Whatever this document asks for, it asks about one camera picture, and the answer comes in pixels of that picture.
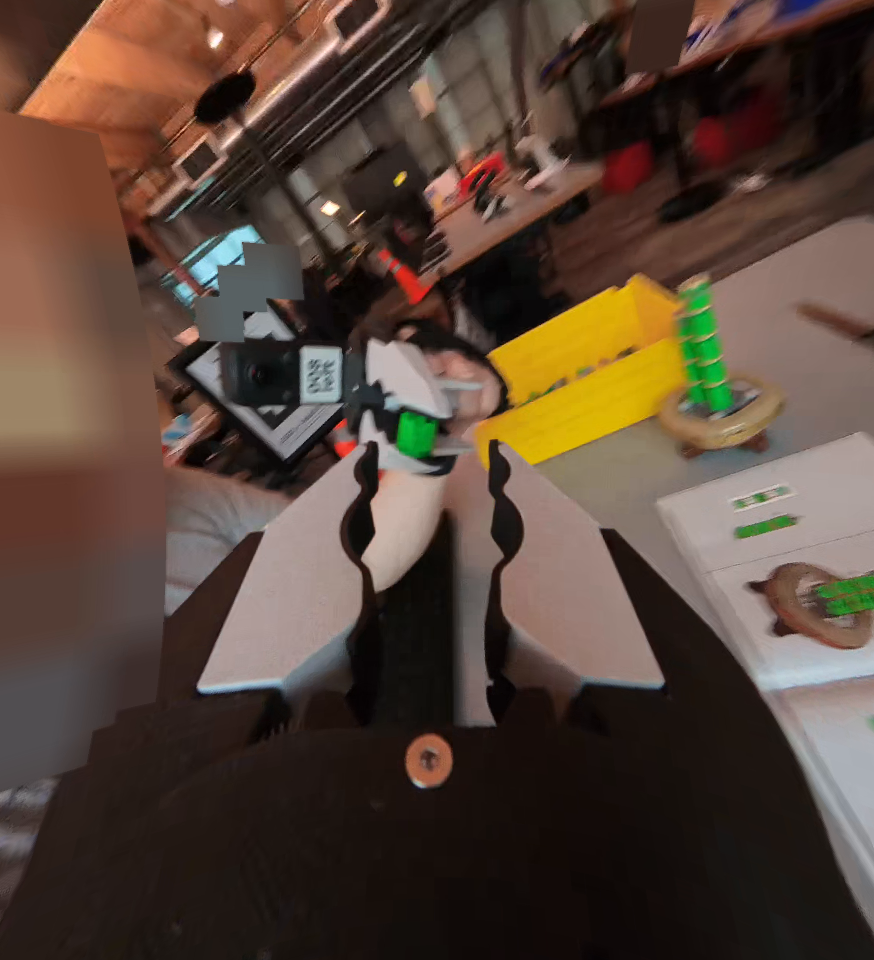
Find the black framed paper board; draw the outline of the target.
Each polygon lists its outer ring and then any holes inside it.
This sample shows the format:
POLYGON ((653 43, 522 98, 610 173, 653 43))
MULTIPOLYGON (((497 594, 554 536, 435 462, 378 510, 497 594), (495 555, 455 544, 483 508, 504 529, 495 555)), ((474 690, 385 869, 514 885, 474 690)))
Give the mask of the black framed paper board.
POLYGON ((230 402, 224 392, 218 342, 196 340, 167 366, 176 378, 206 400, 225 426, 236 430, 254 449, 283 469, 297 466, 344 419, 341 404, 247 407, 230 402))

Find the white instruction booklet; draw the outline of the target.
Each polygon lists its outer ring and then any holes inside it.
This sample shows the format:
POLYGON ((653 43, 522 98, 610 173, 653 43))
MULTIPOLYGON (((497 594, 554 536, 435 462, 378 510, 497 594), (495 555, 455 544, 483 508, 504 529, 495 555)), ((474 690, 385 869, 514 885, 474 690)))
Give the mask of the white instruction booklet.
POLYGON ((874 927, 874 439, 839 438, 658 510, 802 762, 874 927))

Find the red storage box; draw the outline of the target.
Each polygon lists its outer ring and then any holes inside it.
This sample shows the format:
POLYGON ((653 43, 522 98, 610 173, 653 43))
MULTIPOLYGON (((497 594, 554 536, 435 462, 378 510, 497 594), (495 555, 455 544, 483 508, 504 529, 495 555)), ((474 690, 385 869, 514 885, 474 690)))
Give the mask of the red storage box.
POLYGON ((701 117, 691 135, 691 152, 699 169, 723 169, 752 151, 761 150, 781 131, 779 98, 755 89, 730 111, 701 117))
POLYGON ((655 152, 649 139, 610 150, 604 158, 602 191, 606 196, 632 194, 653 176, 655 168, 655 152))

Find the red plastic tray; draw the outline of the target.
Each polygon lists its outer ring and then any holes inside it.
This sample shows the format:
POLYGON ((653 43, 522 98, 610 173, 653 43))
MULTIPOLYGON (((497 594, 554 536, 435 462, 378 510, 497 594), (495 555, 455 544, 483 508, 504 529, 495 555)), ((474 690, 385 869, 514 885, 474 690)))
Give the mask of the red plastic tray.
POLYGON ((508 162, 502 151, 488 153, 465 174, 458 183, 457 193, 460 198, 467 198, 476 194, 478 190, 489 186, 495 180, 508 173, 508 162))

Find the person's left hand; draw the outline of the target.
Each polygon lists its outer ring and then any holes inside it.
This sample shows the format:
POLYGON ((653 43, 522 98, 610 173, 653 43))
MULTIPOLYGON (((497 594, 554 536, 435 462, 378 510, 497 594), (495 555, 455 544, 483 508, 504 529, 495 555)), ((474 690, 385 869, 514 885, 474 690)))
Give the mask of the person's left hand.
POLYGON ((442 350, 428 355, 428 364, 435 377, 451 383, 444 387, 453 412, 445 427, 449 436, 467 437, 474 426, 507 406, 506 384, 482 355, 442 350))

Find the green bamboo brick model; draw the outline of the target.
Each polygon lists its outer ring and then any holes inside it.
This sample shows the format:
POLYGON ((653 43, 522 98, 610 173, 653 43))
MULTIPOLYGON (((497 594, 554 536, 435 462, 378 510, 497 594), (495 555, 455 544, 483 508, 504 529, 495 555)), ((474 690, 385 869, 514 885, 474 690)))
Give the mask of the green bamboo brick model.
POLYGON ((729 367, 708 274, 685 280, 678 299, 675 323, 685 385, 663 402, 661 428, 685 459, 724 450, 767 452, 768 431, 783 411, 784 392, 729 367))

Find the orange traffic cone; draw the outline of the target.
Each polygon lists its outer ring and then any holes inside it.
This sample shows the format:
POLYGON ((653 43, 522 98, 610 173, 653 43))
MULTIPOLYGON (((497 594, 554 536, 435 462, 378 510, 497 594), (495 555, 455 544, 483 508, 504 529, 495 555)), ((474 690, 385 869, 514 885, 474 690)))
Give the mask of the orange traffic cone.
POLYGON ((400 288, 410 306, 419 305, 431 293, 433 284, 424 283, 413 269, 386 247, 380 247, 375 255, 384 271, 400 288))

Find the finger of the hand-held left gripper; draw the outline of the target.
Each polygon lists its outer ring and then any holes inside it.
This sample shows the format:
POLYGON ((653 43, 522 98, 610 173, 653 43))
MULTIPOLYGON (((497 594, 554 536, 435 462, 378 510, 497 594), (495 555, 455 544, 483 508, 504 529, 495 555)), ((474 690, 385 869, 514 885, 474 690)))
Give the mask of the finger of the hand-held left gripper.
POLYGON ((455 415, 458 395, 480 392, 480 382, 437 376, 422 350, 409 342, 371 339, 366 348, 366 382, 382 395, 388 413, 414 413, 437 421, 455 415))
POLYGON ((475 450, 471 442, 448 436, 443 430, 447 422, 437 418, 441 428, 431 458, 414 460, 405 457, 395 448, 397 419, 398 415, 363 415, 359 421, 359 442, 376 446, 378 468, 384 473, 443 476, 451 472, 459 457, 475 450))

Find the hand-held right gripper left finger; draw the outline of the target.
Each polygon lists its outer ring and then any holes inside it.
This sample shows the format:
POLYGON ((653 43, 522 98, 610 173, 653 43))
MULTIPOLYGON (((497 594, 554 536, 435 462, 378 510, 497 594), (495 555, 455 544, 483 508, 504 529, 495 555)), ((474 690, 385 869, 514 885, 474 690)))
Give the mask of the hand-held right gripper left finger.
POLYGON ((375 529, 376 445, 359 444, 262 535, 197 690, 280 694, 290 706, 337 691, 358 722, 381 683, 381 635, 364 555, 375 529))

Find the green round toy brick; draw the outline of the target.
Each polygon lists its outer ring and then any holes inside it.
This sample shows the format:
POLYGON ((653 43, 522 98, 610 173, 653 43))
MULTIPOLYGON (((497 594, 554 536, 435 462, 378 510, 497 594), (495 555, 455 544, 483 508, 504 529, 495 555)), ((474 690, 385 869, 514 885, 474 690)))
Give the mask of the green round toy brick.
POLYGON ((399 454, 414 460, 429 459, 440 428, 441 422, 430 415, 403 410, 397 419, 395 448, 399 454))

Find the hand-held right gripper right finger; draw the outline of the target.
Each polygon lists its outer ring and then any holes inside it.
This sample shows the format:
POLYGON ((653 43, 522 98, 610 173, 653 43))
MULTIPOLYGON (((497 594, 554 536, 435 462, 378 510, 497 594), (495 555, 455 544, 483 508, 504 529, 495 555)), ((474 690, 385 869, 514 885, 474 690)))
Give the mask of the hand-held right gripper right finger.
POLYGON ((515 450, 488 447, 491 571, 484 629, 491 716, 543 690, 558 716, 585 688, 665 680, 600 524, 515 450))

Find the grey work table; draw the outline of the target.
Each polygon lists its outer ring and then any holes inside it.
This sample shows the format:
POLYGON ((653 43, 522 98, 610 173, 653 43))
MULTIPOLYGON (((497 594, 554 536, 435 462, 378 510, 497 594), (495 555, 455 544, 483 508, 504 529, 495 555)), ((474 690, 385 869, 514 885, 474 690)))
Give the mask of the grey work table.
POLYGON ((450 277, 501 243, 550 217, 576 196, 599 186, 604 173, 602 162, 571 163, 535 190, 509 178, 497 187, 506 201, 506 210, 485 222, 470 200, 447 213, 438 222, 449 254, 421 279, 432 283, 450 277))

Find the yellow plastic bin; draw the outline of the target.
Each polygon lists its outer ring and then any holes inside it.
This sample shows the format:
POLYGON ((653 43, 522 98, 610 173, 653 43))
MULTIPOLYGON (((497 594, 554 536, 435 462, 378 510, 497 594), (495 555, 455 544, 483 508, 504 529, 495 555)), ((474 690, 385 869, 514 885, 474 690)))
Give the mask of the yellow plastic bin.
POLYGON ((483 466, 492 441, 537 465, 658 414, 685 383, 678 304, 637 274, 494 350, 510 407, 474 431, 483 466))

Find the black monitor screen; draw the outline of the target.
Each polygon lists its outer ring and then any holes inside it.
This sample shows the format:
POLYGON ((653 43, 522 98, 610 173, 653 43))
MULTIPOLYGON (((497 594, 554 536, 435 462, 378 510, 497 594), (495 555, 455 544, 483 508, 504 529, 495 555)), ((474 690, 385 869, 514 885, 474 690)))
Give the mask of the black monitor screen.
POLYGON ((428 174, 408 144, 394 143, 372 150, 344 175, 342 189, 350 209, 367 224, 399 210, 428 210, 428 174))

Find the white desk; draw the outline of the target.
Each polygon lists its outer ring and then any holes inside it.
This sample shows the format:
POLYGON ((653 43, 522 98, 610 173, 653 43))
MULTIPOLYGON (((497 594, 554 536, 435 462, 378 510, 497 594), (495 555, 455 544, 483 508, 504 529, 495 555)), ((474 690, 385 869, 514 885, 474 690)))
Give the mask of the white desk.
POLYGON ((853 434, 874 440, 874 346, 801 317, 817 307, 858 321, 865 333, 874 331, 874 218, 830 225, 719 280, 712 290, 731 360, 786 395, 768 452, 731 450, 683 460, 662 429, 647 422, 563 454, 542 471, 599 522, 623 534, 731 649, 661 519, 658 501, 853 434))

